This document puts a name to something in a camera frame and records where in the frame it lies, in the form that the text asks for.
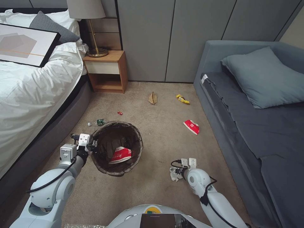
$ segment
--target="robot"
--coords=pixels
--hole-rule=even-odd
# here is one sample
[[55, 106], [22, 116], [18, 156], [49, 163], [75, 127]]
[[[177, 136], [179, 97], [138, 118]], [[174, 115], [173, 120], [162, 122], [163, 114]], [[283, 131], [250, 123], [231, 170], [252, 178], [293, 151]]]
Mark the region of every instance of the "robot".
[[[41, 175], [28, 191], [29, 199], [20, 217], [10, 228], [60, 228], [61, 216], [68, 198], [71, 196], [76, 177], [85, 165], [88, 151], [98, 142], [90, 134], [71, 137], [74, 144], [64, 144], [60, 148], [60, 162], [57, 168]], [[171, 163], [172, 180], [185, 179], [193, 192], [198, 195], [201, 207], [214, 228], [247, 228], [228, 200], [216, 191], [215, 179], [196, 168], [196, 159], [180, 159]], [[139, 205], [121, 212], [108, 228], [128, 227], [175, 227], [210, 228], [183, 212], [162, 205]]]

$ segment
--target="wooden nightstand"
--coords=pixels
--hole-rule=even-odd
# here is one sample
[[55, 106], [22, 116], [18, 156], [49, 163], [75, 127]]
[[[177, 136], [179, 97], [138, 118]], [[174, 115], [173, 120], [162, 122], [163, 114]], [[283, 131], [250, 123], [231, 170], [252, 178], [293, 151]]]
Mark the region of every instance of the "wooden nightstand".
[[94, 92], [124, 93], [128, 83], [126, 54], [109, 50], [103, 57], [83, 58]]

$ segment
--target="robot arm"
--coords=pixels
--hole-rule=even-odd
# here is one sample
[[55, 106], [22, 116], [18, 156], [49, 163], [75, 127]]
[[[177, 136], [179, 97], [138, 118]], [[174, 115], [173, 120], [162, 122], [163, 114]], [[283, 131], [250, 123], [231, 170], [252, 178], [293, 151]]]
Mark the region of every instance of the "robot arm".
[[248, 228], [226, 197], [216, 191], [213, 186], [216, 180], [211, 182], [208, 173], [196, 168], [195, 158], [189, 158], [189, 165], [187, 159], [181, 159], [180, 163], [181, 168], [170, 168], [172, 180], [184, 178], [188, 181], [213, 228]]
[[91, 135], [71, 135], [78, 141], [60, 148], [57, 168], [41, 175], [28, 191], [30, 197], [11, 228], [60, 228], [65, 204], [73, 192], [75, 179], [81, 172], [92, 146]]

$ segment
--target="black trash bag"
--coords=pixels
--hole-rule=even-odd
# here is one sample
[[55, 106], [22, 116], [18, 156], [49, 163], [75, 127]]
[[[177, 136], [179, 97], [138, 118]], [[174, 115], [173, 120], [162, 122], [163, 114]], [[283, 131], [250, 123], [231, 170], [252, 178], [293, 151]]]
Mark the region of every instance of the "black trash bag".
[[[92, 137], [98, 146], [92, 153], [97, 169], [111, 176], [123, 176], [138, 163], [143, 151], [143, 140], [139, 130], [130, 123], [111, 121], [97, 129]], [[117, 147], [132, 151], [132, 157], [124, 162], [109, 164]]]

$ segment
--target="carpet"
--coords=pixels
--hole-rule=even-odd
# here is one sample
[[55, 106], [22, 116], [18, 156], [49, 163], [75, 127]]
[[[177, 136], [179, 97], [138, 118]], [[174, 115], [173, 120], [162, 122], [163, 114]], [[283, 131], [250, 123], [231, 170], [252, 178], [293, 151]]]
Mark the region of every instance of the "carpet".
[[[148, 97], [154, 91], [157, 103]], [[190, 101], [176, 99], [182, 94]], [[93, 93], [89, 106], [71, 133], [92, 133], [97, 127], [88, 122], [105, 118], [136, 126], [142, 136], [143, 152], [139, 163], [123, 177], [112, 177], [97, 170], [91, 158], [76, 179], [76, 186], [62, 215], [64, 224], [108, 225], [121, 211], [140, 204], [161, 204], [178, 209], [210, 225], [197, 195], [184, 181], [171, 181], [169, 167], [173, 160], [193, 157], [197, 167], [218, 182], [214, 184], [241, 218], [251, 223], [231, 173], [214, 137], [192, 84], [129, 82], [125, 94]], [[200, 126], [196, 136], [184, 125], [191, 119]], [[0, 221], [9, 227], [20, 215], [29, 188], [41, 174], [55, 168], [59, 148], [73, 143], [67, 136], [57, 149], [1, 205]]]

